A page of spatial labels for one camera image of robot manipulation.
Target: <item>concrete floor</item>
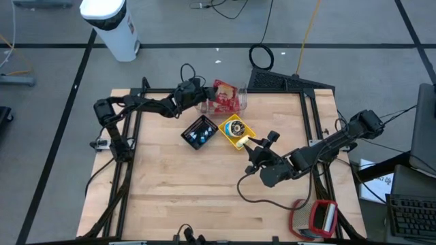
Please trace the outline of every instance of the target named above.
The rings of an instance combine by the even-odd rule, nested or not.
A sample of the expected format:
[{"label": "concrete floor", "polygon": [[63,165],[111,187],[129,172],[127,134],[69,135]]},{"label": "concrete floor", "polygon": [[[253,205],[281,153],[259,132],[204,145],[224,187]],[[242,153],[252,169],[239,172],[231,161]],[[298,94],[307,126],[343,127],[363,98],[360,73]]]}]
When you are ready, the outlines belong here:
[{"label": "concrete floor", "polygon": [[[236,20],[226,20],[213,10],[191,10],[192,0],[128,0],[143,44],[192,44],[192,48],[141,50],[131,63],[116,62],[105,48],[91,51],[77,97],[69,116],[53,169],[27,242],[73,239],[82,212],[84,186],[91,174],[95,153],[88,143],[99,126],[92,110],[96,99],[107,97],[112,88],[140,85],[146,76],[154,88],[172,88],[179,83],[178,70],[191,63],[208,83],[221,79],[247,83],[251,67],[248,48],[196,48],[195,43],[256,43],[262,38],[269,1],[250,0]],[[436,43],[436,2],[402,0],[423,44]],[[243,1],[229,1],[222,11],[233,15]],[[316,0],[275,1],[267,43],[300,43]],[[24,10],[17,8],[17,43],[85,44],[91,27],[80,17],[79,3],[67,10]],[[0,34],[12,39],[10,3],[0,2]],[[393,0],[323,1],[309,43],[325,44],[412,44],[411,36]],[[0,60],[3,52],[0,49]],[[0,140],[0,240],[15,244],[48,151],[59,126],[72,88],[83,48],[22,48],[34,66],[33,88],[0,86],[0,105],[10,106],[15,120]],[[272,71],[291,75],[296,68],[298,48],[273,48]],[[436,50],[425,50],[436,62]],[[268,57],[255,52],[260,65]],[[13,55],[0,71],[23,69]],[[336,86],[336,102],[346,118],[363,109],[387,114],[416,103],[419,84],[431,83],[416,48],[397,49],[310,49],[305,50],[300,77]],[[414,113],[389,124],[375,141],[408,150]],[[349,156],[382,161],[394,156],[383,148],[360,142]],[[368,236],[383,238],[383,206],[361,203]]]}]

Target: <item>wooden table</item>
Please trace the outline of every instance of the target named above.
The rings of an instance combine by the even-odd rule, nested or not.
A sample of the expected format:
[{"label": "wooden table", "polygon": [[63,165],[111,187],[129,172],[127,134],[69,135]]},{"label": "wooden table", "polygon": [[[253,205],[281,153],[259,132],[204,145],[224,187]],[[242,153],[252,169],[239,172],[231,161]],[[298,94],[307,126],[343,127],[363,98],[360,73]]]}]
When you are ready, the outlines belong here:
[{"label": "wooden table", "polygon": [[[112,96],[128,93],[113,90]],[[332,91],[317,90],[315,94],[322,129],[334,132],[337,109]],[[147,94],[155,99],[165,96]],[[309,100],[307,106],[312,118]],[[221,132],[200,150],[182,139],[180,134],[198,117],[195,108],[184,111],[178,120],[152,113],[142,115],[123,239],[171,240],[180,225],[189,223],[196,235],[203,234],[207,240],[271,241],[274,235],[284,242],[298,240],[287,227],[289,211],[268,203],[247,203],[238,196],[236,183],[249,164],[244,150],[236,150]],[[307,145],[298,95],[249,94],[242,119],[258,138],[266,137],[270,130],[280,133],[272,146],[278,154]],[[224,120],[212,118],[216,125]],[[311,125],[315,134],[312,119]],[[93,172],[111,157],[109,151],[97,153]],[[345,153],[339,158],[348,161]],[[78,235],[86,233],[108,205],[114,166],[91,183]],[[330,171],[339,208],[356,231],[366,236],[350,167],[335,161]],[[283,181],[271,189],[262,184],[258,174],[241,184],[247,198],[271,199],[286,206],[295,199],[305,199],[308,188],[309,175]],[[111,234],[115,234],[117,218],[118,211],[114,213]]]}]

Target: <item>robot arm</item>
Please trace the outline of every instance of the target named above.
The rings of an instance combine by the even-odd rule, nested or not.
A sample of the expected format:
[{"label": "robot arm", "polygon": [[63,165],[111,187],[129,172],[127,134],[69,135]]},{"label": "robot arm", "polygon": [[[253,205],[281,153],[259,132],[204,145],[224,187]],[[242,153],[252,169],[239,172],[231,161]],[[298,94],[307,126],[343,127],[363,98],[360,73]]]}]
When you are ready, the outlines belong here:
[{"label": "robot arm", "polygon": [[260,169],[260,178],[264,185],[274,187],[283,180],[298,179],[308,174],[318,160],[332,161],[339,153],[339,149],[349,146],[355,140],[374,139],[381,135],[384,124],[372,110],[363,110],[350,119],[347,126],[318,142],[314,146],[297,148],[282,157],[273,152],[270,146],[279,138],[279,134],[271,131],[268,139],[256,140],[250,138],[260,146],[252,150],[244,145],[249,154],[250,165],[246,173],[254,173]]},{"label": "robot arm", "polygon": [[[129,113],[154,112],[167,118],[182,114],[182,111],[205,102],[215,100],[215,90],[211,87],[200,86],[199,78],[191,78],[180,83],[172,93],[161,100],[147,99],[139,96],[126,95],[124,97],[109,97],[99,99],[94,104],[94,111],[101,126],[106,128],[110,136],[110,150],[115,161],[128,161],[132,158],[132,151],[127,139],[123,137],[116,123],[123,120]],[[112,104],[123,106],[120,113],[115,114]]]}]

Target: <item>trash can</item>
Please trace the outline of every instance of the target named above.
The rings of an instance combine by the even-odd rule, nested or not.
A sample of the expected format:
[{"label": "trash can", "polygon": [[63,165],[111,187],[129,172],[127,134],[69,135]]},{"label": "trash can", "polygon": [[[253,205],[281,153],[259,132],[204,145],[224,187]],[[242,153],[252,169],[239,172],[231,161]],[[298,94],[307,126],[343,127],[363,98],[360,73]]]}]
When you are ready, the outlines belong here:
[{"label": "trash can", "polygon": [[80,13],[116,60],[129,62],[136,58],[140,42],[126,0],[83,0]]}]

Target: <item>keyboard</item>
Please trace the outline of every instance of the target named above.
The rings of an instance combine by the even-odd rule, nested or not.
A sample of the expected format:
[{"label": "keyboard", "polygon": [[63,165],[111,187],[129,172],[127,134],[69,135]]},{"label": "keyboard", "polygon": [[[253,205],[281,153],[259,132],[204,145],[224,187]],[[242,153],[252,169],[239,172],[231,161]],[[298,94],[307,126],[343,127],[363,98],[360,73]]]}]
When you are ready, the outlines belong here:
[{"label": "keyboard", "polygon": [[436,198],[386,195],[393,236],[436,239]]},{"label": "keyboard", "polygon": [[312,82],[299,78],[297,75],[287,76],[271,71],[253,68],[248,89],[272,88],[300,91],[304,88],[325,88],[334,92],[334,86]]}]

